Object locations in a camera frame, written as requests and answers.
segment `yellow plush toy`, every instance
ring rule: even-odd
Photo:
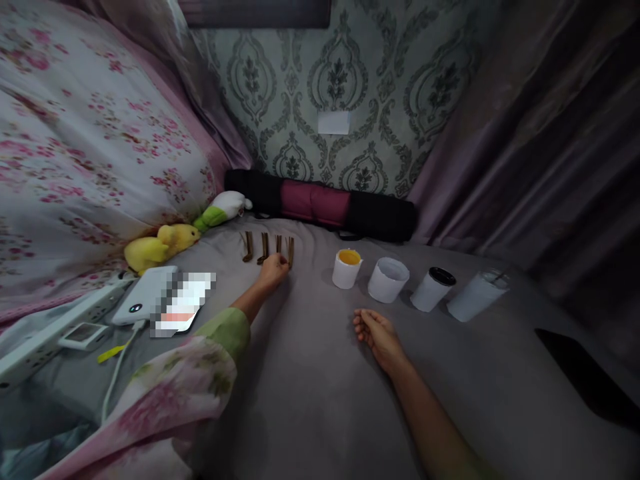
[[[200,232],[192,225],[163,225],[157,237],[142,237],[130,242],[125,247],[125,260],[142,276],[147,269],[159,267],[198,240]]]

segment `light switch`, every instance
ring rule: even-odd
[[[322,135],[348,135],[350,111],[319,111],[318,133]]]

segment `phone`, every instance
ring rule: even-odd
[[[640,409],[582,345],[559,333],[535,332],[592,412],[640,433]]]
[[[180,273],[152,315],[152,337],[166,337],[189,330],[202,305],[215,288],[215,273]]]

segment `green and white plush toy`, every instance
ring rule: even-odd
[[[204,233],[210,228],[216,227],[238,215],[242,217],[245,210],[251,210],[252,208],[251,200],[242,193],[236,191],[222,192],[213,199],[204,213],[194,220],[193,226],[200,230],[201,233]]]

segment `white tumbler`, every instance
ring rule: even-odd
[[[455,285],[455,277],[448,271],[432,267],[411,296],[411,303],[418,310],[430,312]]]
[[[382,257],[375,264],[369,280],[369,294],[382,303],[394,301],[409,280],[409,270],[398,260]]]
[[[333,264],[333,284],[344,290],[350,289],[358,276],[362,258],[356,250],[338,250]]]
[[[465,322],[509,291],[509,278],[496,269],[478,272],[448,304],[449,313]]]

